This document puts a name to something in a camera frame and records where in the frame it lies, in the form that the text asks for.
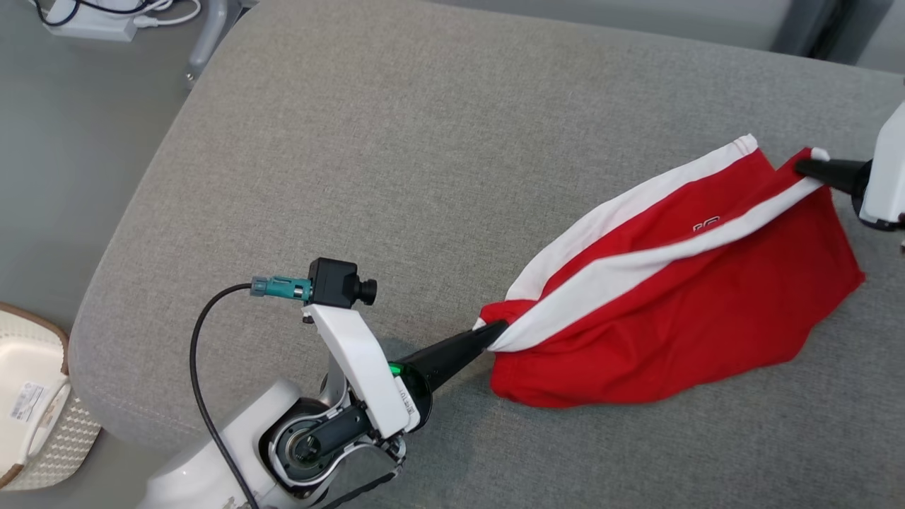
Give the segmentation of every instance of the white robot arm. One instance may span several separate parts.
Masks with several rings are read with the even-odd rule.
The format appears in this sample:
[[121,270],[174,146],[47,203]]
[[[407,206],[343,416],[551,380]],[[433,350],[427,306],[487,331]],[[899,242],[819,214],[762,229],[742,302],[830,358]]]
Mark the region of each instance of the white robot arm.
[[796,169],[851,195],[865,225],[885,231],[905,228],[905,102],[880,129],[873,159],[807,160]]
[[[376,282],[361,282],[356,272],[354,264],[319,258],[311,264],[309,279],[255,278],[221,292],[205,307],[193,345],[206,311],[230,291],[248,288],[252,295],[307,303],[303,321],[316,324],[329,347],[327,377],[315,399],[305,398],[291,382],[277,380],[225,419],[219,431],[212,430],[211,437],[154,474],[138,509],[329,509],[400,473],[405,434],[430,417],[433,392],[507,324],[466,331],[389,362],[361,315],[349,309],[356,299],[372,303],[376,298]],[[205,416],[201,400],[199,408]],[[226,453],[214,437],[222,439]],[[388,471],[329,499],[328,488],[344,462],[365,452],[383,457]]]

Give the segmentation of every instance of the metal leg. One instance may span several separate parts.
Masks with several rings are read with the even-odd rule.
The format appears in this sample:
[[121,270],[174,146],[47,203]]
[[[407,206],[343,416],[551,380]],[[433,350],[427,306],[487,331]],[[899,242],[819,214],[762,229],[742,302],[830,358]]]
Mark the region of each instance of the metal leg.
[[824,44],[817,47],[814,56],[830,62],[855,65],[892,4],[893,0],[850,2],[835,30],[829,34]]
[[808,56],[836,4],[834,0],[792,0],[770,51]]
[[188,88],[195,86],[195,81],[205,69],[211,55],[224,38],[242,11],[240,0],[210,0],[207,5],[205,27],[198,36],[195,48],[188,56],[186,68],[186,84]]

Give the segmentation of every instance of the white cable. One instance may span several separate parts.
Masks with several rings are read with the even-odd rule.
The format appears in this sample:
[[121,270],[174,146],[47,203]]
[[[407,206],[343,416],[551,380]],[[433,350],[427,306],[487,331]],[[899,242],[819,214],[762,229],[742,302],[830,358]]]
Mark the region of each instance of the white cable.
[[[151,5],[156,5],[156,4],[159,4],[159,3],[161,3],[161,2],[166,2],[166,1],[168,1],[170,4],[173,3],[173,0],[160,0],[160,2],[155,2],[154,4],[151,4]],[[154,17],[154,16],[140,15],[140,16],[136,16],[136,17],[135,17],[135,20],[134,20],[134,21],[135,21],[135,26],[136,26],[137,28],[153,28],[153,27],[155,27],[155,26],[171,26],[171,25],[174,25],[174,24],[182,24],[182,23],[185,23],[186,21],[193,20],[193,19],[195,19],[199,14],[201,14],[201,0],[192,0],[192,2],[195,4],[195,10],[192,11],[191,13],[189,13],[189,14],[186,14],[186,15],[180,17],[180,18],[176,18],[176,19],[157,19],[157,18]]]
[[173,0],[157,0],[156,2],[152,2],[152,3],[148,4],[144,9],[138,11],[137,13],[132,13],[132,14],[107,13],[107,14],[111,15],[111,16],[115,16],[115,17],[130,18],[130,17],[142,15],[142,14],[150,12],[150,11],[166,11],[168,8],[170,8],[172,6],[173,6]]

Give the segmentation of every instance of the gray upholstery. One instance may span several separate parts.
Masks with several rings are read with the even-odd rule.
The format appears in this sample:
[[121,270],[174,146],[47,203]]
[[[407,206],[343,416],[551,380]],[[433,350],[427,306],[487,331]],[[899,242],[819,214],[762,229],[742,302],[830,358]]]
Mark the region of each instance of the gray upholstery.
[[[708,43],[405,0],[273,0],[235,26],[148,169],[72,334],[114,435],[201,435],[188,339],[207,299],[317,256],[379,281],[390,357],[471,326],[592,207],[754,133],[869,158],[901,78]],[[839,212],[867,283],[792,362],[636,407],[526,408],[492,356],[448,384],[404,475],[360,507],[902,507],[905,264]],[[233,296],[201,338],[224,415],[275,377],[314,392],[297,305]]]

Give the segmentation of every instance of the red fabric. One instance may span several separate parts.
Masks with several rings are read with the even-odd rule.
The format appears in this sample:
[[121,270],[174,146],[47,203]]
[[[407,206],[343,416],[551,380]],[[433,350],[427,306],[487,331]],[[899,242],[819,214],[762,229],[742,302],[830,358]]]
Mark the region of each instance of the red fabric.
[[[598,258],[680,242],[744,214],[795,184],[794,163],[809,154],[774,171],[758,150],[681,187],[569,261],[540,298]],[[755,233],[672,262],[539,345],[496,353],[491,388],[535,407],[668,398],[793,359],[863,280],[822,187]],[[534,303],[490,304],[481,318],[512,323]]]

